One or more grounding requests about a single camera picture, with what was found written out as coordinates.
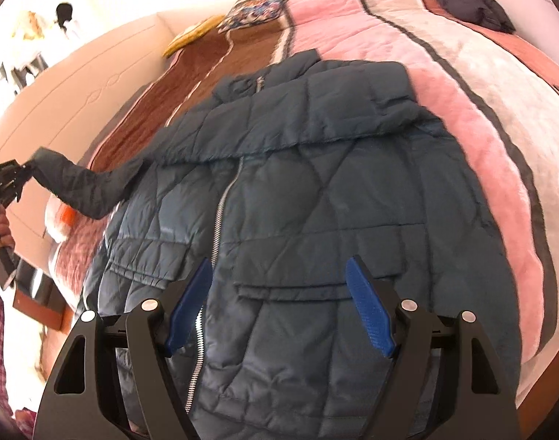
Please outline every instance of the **brown stripe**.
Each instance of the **brown stripe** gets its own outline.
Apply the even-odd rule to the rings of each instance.
[[[69,238],[58,248],[54,280],[69,289],[76,299],[82,292],[86,271],[107,224],[108,218],[91,220],[78,213]]]
[[[94,157],[91,169],[109,171],[138,154],[227,49],[226,38],[216,31],[209,32],[197,44],[189,44],[167,74],[145,93],[111,134]]]
[[[436,15],[444,16],[449,20],[456,21],[467,28],[482,34],[492,40],[501,48],[511,52],[533,73],[544,79],[551,86],[559,87],[559,65],[554,63],[547,55],[538,48],[535,48],[527,41],[524,41],[515,34],[495,32],[483,28],[482,26],[466,23],[465,21],[454,18],[450,13],[443,9],[436,0],[422,0],[426,9]]]
[[[89,157],[88,161],[86,162],[86,167],[87,168],[90,168],[90,165],[94,161],[94,158],[96,157],[96,154],[102,150],[102,147],[104,146],[104,143],[107,142],[112,137],[114,131],[123,122],[125,122],[128,119],[129,113],[133,111],[135,106],[137,106],[137,104],[142,103],[144,101],[144,98],[145,98],[146,94],[152,89],[152,87],[155,86],[157,83],[159,83],[159,81],[161,81],[162,78],[164,78],[167,74],[169,74],[170,71],[174,70],[174,66],[178,63],[182,54],[183,54],[183,51],[178,51],[175,54],[175,56],[170,59],[167,70],[160,77],[158,77],[157,80],[153,81],[150,84],[147,84],[145,86],[145,89],[143,90],[143,92],[141,92],[141,93],[139,93],[139,95],[137,95],[136,99],[129,100],[129,101],[125,102],[125,104],[123,104],[123,106],[120,108],[120,111],[118,111],[116,113],[116,115],[114,116],[114,118],[120,117],[119,119],[116,120],[116,124],[113,124],[110,127],[110,130],[106,133],[106,136],[101,139],[101,142],[99,144],[97,144],[95,147],[92,147],[93,152],[92,152],[91,156]],[[79,165],[84,166],[83,163],[82,163],[82,160],[80,160]]]
[[[228,35],[232,41],[231,52],[200,83],[180,108],[179,113],[186,112],[210,96],[214,86],[223,77],[254,73],[269,65],[282,31],[283,28],[277,20],[251,28],[231,30]]]

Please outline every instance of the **quilted jacket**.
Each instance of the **quilted jacket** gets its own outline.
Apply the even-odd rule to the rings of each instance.
[[[38,157],[40,181],[84,214],[125,198],[82,309],[129,311],[212,259],[203,315],[170,363],[204,440],[359,434],[390,361],[345,284],[354,254],[402,298],[477,313],[515,391],[518,301],[500,233],[461,147],[416,103],[401,64],[302,52],[220,81],[112,173]],[[126,351],[119,366],[142,425]]]

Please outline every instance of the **yellow pillow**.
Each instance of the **yellow pillow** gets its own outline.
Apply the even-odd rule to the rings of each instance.
[[[193,25],[185,29],[183,33],[180,33],[175,38],[173,38],[173,41],[163,52],[163,57],[169,58],[177,50],[180,50],[184,46],[190,44],[192,41],[201,38],[211,29],[216,28],[216,26],[218,26],[220,22],[224,20],[224,17],[225,15],[223,14],[211,16],[210,18],[206,18],[204,21],[200,21],[198,25]]]

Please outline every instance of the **orange pillow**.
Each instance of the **orange pillow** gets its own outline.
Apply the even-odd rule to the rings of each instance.
[[[45,228],[57,243],[69,238],[76,220],[76,210],[52,195],[45,207]]]

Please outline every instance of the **jacket pocket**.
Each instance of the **jacket pocket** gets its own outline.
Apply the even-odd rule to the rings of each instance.
[[[107,268],[131,281],[165,289],[179,279],[187,253],[184,243],[120,238],[111,246]]]
[[[270,301],[350,298],[346,261],[359,254],[376,278],[404,271],[400,226],[332,230],[225,243],[239,295]]]

